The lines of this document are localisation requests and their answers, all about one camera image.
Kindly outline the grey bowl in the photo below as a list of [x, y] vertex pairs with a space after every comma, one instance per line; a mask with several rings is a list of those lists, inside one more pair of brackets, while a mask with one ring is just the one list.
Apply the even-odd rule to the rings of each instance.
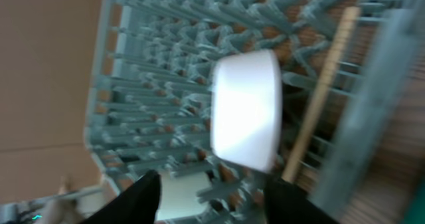
[[272, 50], [221, 58], [212, 76], [211, 148], [220, 159], [271, 171], [282, 131], [282, 78]]

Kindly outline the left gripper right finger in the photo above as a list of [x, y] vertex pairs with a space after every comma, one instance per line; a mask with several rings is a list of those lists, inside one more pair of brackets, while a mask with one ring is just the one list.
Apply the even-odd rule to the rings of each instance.
[[269, 177], [264, 186], [264, 208], [269, 224], [338, 224], [311, 203], [306, 192], [280, 177]]

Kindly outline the wooden chopstick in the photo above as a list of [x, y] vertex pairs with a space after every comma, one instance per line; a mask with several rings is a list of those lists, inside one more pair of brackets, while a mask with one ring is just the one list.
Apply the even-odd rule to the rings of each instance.
[[344, 55], [360, 14], [360, 7], [348, 7], [343, 12], [337, 32], [315, 86], [314, 93], [307, 107], [303, 123], [282, 174], [282, 179], [286, 182], [292, 183], [296, 180], [301, 160], [306, 153], [313, 132], [317, 127], [329, 91], [333, 85], [337, 71], [339, 70], [339, 61]]

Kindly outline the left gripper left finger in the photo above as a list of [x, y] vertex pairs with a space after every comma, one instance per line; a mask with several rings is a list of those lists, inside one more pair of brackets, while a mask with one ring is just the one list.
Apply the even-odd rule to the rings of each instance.
[[149, 170], [80, 224], [154, 224], [160, 197], [161, 176], [155, 170]]

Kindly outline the white cup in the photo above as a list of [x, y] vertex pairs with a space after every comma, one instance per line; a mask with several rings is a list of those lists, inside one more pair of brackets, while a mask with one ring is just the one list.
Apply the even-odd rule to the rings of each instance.
[[182, 177], [171, 177], [169, 172], [161, 176], [161, 198], [156, 220], [166, 221], [199, 215], [207, 209], [206, 203], [199, 203], [197, 192], [207, 189], [211, 182], [206, 173], [195, 173]]

